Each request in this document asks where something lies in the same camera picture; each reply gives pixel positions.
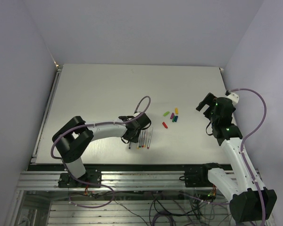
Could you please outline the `light green end white pen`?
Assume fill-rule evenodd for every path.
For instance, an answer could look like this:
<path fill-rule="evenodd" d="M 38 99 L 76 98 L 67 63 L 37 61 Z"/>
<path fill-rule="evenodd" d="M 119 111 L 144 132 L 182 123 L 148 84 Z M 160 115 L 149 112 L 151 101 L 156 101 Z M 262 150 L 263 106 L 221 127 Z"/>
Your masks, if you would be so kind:
<path fill-rule="evenodd" d="M 137 149 L 142 147 L 142 132 L 139 134 Z"/>

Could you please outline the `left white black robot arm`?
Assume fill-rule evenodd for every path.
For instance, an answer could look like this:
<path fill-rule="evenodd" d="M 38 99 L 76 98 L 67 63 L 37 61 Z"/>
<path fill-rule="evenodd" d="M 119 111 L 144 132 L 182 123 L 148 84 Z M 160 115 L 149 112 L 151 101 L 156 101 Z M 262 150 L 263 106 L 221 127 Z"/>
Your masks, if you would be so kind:
<path fill-rule="evenodd" d="M 87 171 L 82 154 L 92 141 L 119 137 L 123 142 L 137 143 L 142 130 L 151 125 L 146 113 L 133 116 L 120 116 L 115 121 L 86 124 L 80 116 L 73 117 L 53 137 L 51 157 L 61 159 L 66 166 L 71 183 L 82 187 L 87 181 Z"/>

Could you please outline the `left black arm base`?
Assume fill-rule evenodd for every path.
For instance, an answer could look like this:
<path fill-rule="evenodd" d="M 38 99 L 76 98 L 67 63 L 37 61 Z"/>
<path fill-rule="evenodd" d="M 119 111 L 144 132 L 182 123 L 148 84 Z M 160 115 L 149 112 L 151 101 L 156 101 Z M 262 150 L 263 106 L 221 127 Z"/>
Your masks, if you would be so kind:
<path fill-rule="evenodd" d="M 69 173 L 61 173 L 58 181 L 58 188 L 83 188 L 100 187 L 102 174 L 95 170 L 88 171 L 80 178 L 74 179 Z"/>

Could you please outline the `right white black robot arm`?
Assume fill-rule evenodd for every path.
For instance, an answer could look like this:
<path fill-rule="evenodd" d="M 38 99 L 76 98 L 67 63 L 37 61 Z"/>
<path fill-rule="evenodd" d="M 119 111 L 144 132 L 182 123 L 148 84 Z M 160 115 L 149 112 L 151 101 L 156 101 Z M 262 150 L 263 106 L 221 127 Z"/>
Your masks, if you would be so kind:
<path fill-rule="evenodd" d="M 256 172 L 244 146 L 246 138 L 232 122 L 238 102 L 239 96 L 233 92 L 227 92 L 225 97 L 208 93 L 196 107 L 197 111 L 201 111 L 208 106 L 203 114 L 209 119 L 211 135 L 230 161 L 236 181 L 233 182 L 217 163 L 205 164 L 205 171 L 198 175 L 198 179 L 203 186 L 213 184 L 219 189 L 228 201 L 235 222 L 260 221 L 264 225 L 272 213 L 277 196 L 273 189 L 267 189 Z"/>

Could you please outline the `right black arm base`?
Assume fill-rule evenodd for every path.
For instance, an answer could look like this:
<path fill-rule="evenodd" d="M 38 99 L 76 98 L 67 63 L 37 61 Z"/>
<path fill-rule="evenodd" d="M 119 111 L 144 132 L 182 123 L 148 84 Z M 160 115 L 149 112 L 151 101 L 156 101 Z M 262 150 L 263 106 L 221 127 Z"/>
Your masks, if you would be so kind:
<path fill-rule="evenodd" d="M 184 182 L 185 187 L 212 187 L 213 184 L 208 179 L 208 171 L 220 167 L 218 163 L 184 165 L 184 174 L 179 180 Z"/>

